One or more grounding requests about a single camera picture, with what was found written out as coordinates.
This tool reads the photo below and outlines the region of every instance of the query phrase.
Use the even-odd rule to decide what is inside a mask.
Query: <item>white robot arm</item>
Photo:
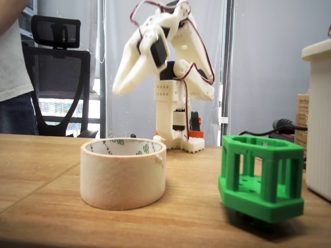
[[[155,15],[148,17],[145,23],[139,26],[133,17],[142,3],[156,5],[159,9]],[[138,29],[124,47],[122,61],[113,84],[113,93],[118,95],[129,93],[147,75],[156,75],[160,79],[155,85],[158,113],[168,112],[164,114],[168,115],[166,120],[169,124],[165,128],[163,120],[167,117],[157,116],[156,130],[160,134],[160,138],[155,139],[166,143],[168,148],[180,147],[193,152],[201,150],[204,148],[204,141],[202,147],[201,140],[194,142],[194,138],[189,137],[190,104],[188,98],[212,101],[214,88],[211,84],[213,84],[215,76],[206,48],[196,29],[190,5],[186,0],[177,0],[167,5],[152,1],[142,3],[136,6],[130,17]],[[167,62],[170,57],[168,42],[171,43],[179,59],[176,62]],[[169,91],[159,92],[159,95],[157,89],[165,87],[166,84]],[[186,116],[182,113],[173,114],[182,109],[185,110]],[[184,126],[183,119],[185,121],[184,130],[179,132],[174,130],[173,126]],[[191,143],[199,143],[199,145],[183,144],[187,143],[189,139]]]

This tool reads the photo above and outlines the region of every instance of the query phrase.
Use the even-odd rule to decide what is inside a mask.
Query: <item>table surface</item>
[[[168,151],[165,194],[154,204],[90,207],[79,191],[87,141],[0,135],[0,247],[331,247],[331,205],[305,184],[305,214],[265,229],[226,209],[220,147]]]

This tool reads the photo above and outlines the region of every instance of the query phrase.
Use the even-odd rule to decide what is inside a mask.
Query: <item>chair headrest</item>
[[[35,15],[31,19],[31,30],[35,42],[54,48],[79,48],[80,20]]]

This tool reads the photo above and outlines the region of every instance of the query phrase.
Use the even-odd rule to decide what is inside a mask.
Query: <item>masking tape roll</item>
[[[81,197],[107,210],[157,201],[166,186],[167,148],[140,138],[110,138],[81,147]]]

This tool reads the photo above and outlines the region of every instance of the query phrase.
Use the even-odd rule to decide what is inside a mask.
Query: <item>green plastic frame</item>
[[[244,156],[240,174],[240,155]],[[254,136],[224,136],[218,189],[223,204],[240,213],[276,223],[304,213],[301,198],[304,148]],[[255,158],[262,176],[254,175]]]

